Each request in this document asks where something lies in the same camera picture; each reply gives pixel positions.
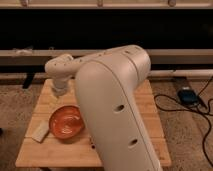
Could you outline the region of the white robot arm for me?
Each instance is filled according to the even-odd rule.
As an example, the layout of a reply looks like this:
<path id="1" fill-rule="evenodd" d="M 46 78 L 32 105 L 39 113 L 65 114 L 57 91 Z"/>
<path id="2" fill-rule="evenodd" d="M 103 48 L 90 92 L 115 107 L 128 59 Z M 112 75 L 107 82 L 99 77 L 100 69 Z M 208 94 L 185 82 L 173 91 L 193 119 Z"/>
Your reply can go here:
<path id="1" fill-rule="evenodd" d="M 75 78 L 75 97 L 105 171 L 163 171 L 134 98 L 150 68 L 138 45 L 77 59 L 61 55 L 45 64 L 58 96 Z"/>

